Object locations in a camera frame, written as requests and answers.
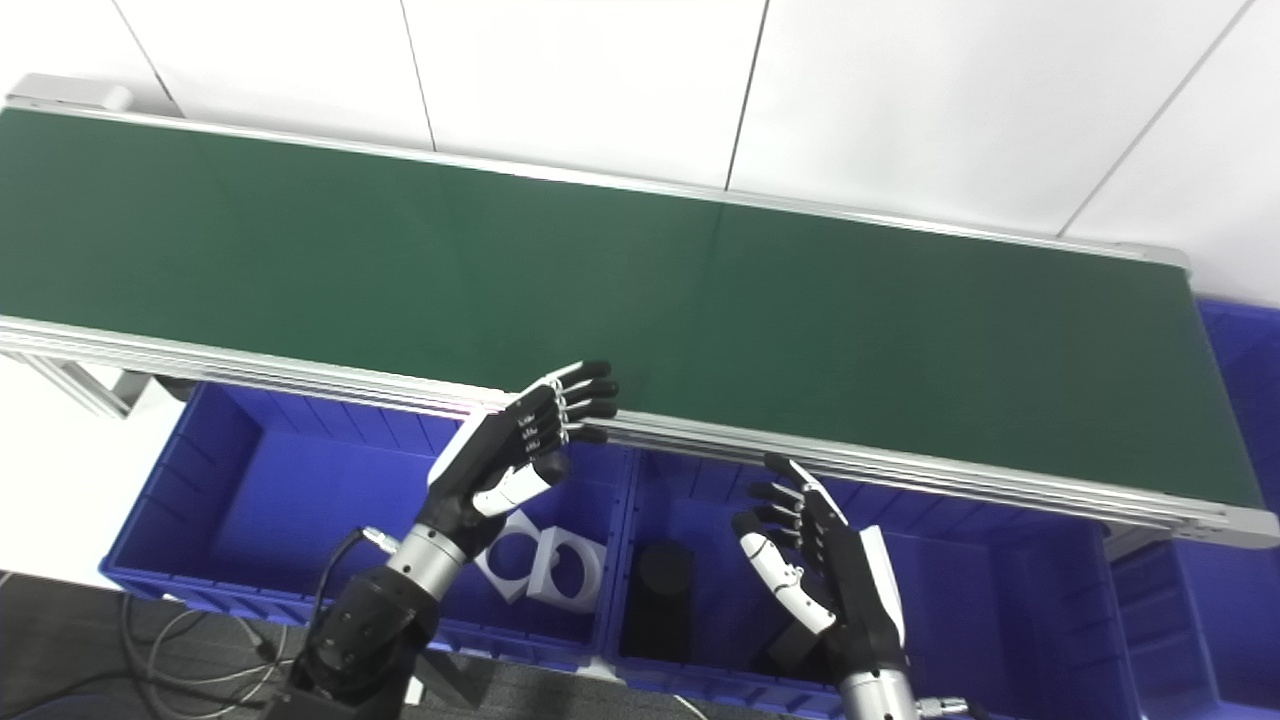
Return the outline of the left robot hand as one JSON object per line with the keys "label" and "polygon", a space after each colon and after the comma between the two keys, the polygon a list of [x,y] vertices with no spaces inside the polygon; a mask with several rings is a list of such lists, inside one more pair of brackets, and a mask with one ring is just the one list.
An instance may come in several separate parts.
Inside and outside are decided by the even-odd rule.
{"label": "left robot hand", "polygon": [[504,510],[476,509],[476,495],[497,488],[509,471],[547,468],[573,442],[603,445],[593,423],[617,414],[617,382],[604,360],[580,361],[532,382],[498,413],[477,413],[458,429],[428,475],[428,496],[415,521],[474,560],[502,529]]}

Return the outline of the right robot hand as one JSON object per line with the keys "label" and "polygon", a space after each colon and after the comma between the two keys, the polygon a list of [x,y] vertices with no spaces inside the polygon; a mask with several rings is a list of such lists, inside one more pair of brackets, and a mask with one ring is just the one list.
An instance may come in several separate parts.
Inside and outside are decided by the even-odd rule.
{"label": "right robot hand", "polygon": [[883,537],[852,527],[826,486],[791,457],[767,452],[763,462],[777,479],[751,484],[759,505],[731,519],[756,575],[818,639],[831,684],[905,673],[902,607]]}

